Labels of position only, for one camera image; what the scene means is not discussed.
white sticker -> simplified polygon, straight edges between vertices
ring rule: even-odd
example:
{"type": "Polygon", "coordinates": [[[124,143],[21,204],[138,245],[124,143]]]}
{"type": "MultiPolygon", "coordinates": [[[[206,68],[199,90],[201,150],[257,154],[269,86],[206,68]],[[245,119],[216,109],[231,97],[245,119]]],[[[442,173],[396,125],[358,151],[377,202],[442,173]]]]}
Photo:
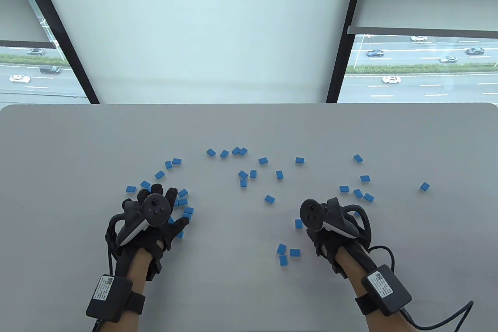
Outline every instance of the white sticker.
{"type": "Polygon", "coordinates": [[[369,275],[368,281],[370,281],[370,284],[375,288],[377,293],[379,293],[379,296],[381,298],[385,298],[389,296],[390,294],[393,294],[393,290],[389,286],[388,282],[386,282],[386,279],[384,279],[384,276],[379,271],[375,271],[372,275],[369,275]]]}
{"type": "Polygon", "coordinates": [[[102,275],[95,289],[93,296],[94,300],[107,300],[107,295],[109,294],[113,281],[114,276],[102,275]]]}

white table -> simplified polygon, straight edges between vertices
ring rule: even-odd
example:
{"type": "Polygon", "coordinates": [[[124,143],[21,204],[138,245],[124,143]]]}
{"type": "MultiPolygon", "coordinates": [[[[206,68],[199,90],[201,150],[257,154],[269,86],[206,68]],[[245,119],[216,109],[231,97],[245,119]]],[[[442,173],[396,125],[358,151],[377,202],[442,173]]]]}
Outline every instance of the white table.
{"type": "MultiPolygon", "coordinates": [[[[152,183],[173,157],[183,163],[163,183],[187,188],[195,213],[146,287],[142,330],[366,331],[349,282],[294,228],[306,198],[324,202],[344,184],[375,197],[360,201],[372,245],[393,249],[418,324],[473,299],[462,330],[498,330],[496,113],[491,104],[6,107],[2,330],[89,330],[85,310],[108,271],[109,218],[121,211],[127,185],[152,183]],[[219,158],[235,146],[249,152],[219,158]],[[237,174],[250,169],[258,177],[241,190],[237,174]],[[372,181],[361,186],[366,174],[372,181]],[[418,190],[424,181],[427,193],[418,190]],[[279,243],[300,248],[301,259],[281,268],[279,243]]],[[[351,193],[339,200],[357,202],[351,193]]],[[[382,252],[374,259],[388,263],[382,252]]]]}

forearm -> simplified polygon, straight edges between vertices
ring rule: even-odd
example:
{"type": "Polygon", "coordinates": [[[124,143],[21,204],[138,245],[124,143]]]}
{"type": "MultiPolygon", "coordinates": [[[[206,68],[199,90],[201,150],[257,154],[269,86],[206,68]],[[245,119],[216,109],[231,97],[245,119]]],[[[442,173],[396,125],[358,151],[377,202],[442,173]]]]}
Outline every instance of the forearm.
{"type": "MultiPolygon", "coordinates": [[[[361,284],[361,279],[365,277],[366,271],[353,259],[353,257],[343,248],[339,248],[336,261],[344,269],[357,297],[365,295],[366,289],[361,284]]],[[[366,324],[370,332],[414,332],[416,331],[397,312],[391,316],[385,316],[380,310],[366,315],[366,324]]]]}

blue foam cube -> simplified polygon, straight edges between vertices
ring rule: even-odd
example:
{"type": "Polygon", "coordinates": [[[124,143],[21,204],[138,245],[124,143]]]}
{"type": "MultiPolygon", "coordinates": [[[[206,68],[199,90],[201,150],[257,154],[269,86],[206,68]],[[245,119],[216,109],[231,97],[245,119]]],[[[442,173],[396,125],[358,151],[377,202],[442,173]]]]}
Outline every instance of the blue foam cube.
{"type": "Polygon", "coordinates": [[[287,247],[284,244],[279,244],[279,247],[277,247],[277,254],[284,255],[286,249],[287,247]]]}
{"type": "Polygon", "coordinates": [[[361,193],[361,190],[354,190],[353,193],[356,196],[356,198],[362,198],[363,197],[363,193],[361,193]]]}
{"type": "Polygon", "coordinates": [[[188,195],[188,190],[186,190],[186,189],[182,189],[182,190],[180,190],[180,192],[178,192],[178,197],[180,197],[180,198],[183,198],[186,195],[188,195]]]}
{"type": "Polygon", "coordinates": [[[273,204],[275,202],[275,198],[273,198],[272,196],[270,195],[267,195],[265,197],[265,201],[268,202],[269,204],[273,204]]]}
{"type": "Polygon", "coordinates": [[[363,198],[365,200],[367,200],[368,202],[374,202],[374,198],[372,195],[368,194],[368,193],[365,193],[365,195],[363,196],[363,198]]]}
{"type": "Polygon", "coordinates": [[[281,263],[281,266],[287,266],[289,264],[286,255],[279,256],[279,261],[281,263]]]}
{"type": "Polygon", "coordinates": [[[140,185],[142,186],[142,188],[145,188],[146,190],[151,187],[151,183],[148,183],[147,181],[142,181],[140,185]]]}
{"type": "Polygon", "coordinates": [[[289,256],[291,257],[300,257],[301,250],[300,249],[289,249],[289,256]]]}

finger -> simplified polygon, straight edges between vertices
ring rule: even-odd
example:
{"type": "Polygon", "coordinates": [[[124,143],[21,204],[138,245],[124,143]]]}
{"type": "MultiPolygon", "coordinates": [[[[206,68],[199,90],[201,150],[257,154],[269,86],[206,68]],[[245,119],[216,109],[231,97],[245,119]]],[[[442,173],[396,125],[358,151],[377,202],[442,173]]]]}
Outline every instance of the finger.
{"type": "Polygon", "coordinates": [[[137,201],[139,202],[140,205],[144,203],[144,200],[147,198],[147,196],[150,194],[148,190],[140,190],[140,192],[137,194],[137,201]]]}
{"type": "Polygon", "coordinates": [[[153,186],[151,186],[151,193],[159,193],[162,195],[162,185],[159,183],[153,184],[153,186]]]}
{"type": "Polygon", "coordinates": [[[173,206],[175,205],[175,200],[177,195],[178,195],[178,189],[176,188],[169,188],[166,191],[165,197],[169,202],[169,206],[171,206],[171,210],[173,210],[173,206]]]}

